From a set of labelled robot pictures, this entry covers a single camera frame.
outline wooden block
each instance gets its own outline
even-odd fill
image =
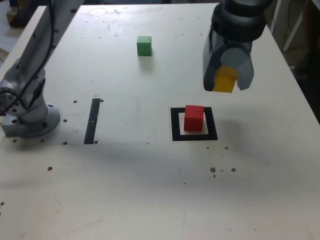
[[[151,56],[152,44],[151,36],[138,36],[136,41],[136,49],[138,56]]]
[[[184,127],[185,131],[201,132],[204,123],[203,106],[186,105],[184,111]]]

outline green cube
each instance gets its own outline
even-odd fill
[[[138,39],[136,40],[136,49],[138,56],[151,56],[151,36],[138,36]]]

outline black tape strip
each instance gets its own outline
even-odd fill
[[[94,144],[99,107],[100,98],[93,98],[83,144]]]
[[[171,111],[171,129],[172,129],[172,141],[210,141],[218,140],[214,115],[211,107],[204,108],[206,126],[208,134],[186,134],[181,135],[179,113],[184,113],[184,107],[172,107]]]

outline red cube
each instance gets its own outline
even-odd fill
[[[186,105],[184,111],[184,130],[201,132],[204,124],[203,106]]]

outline table surface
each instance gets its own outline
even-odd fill
[[[1,239],[320,238],[319,124],[267,28],[249,89],[204,90],[215,6],[79,9],[45,67],[59,126],[34,139],[0,132]],[[152,36],[152,57],[137,56],[137,36]],[[98,144],[84,145],[93,98],[104,100]],[[184,105],[212,107],[219,140],[172,142],[170,108]]]

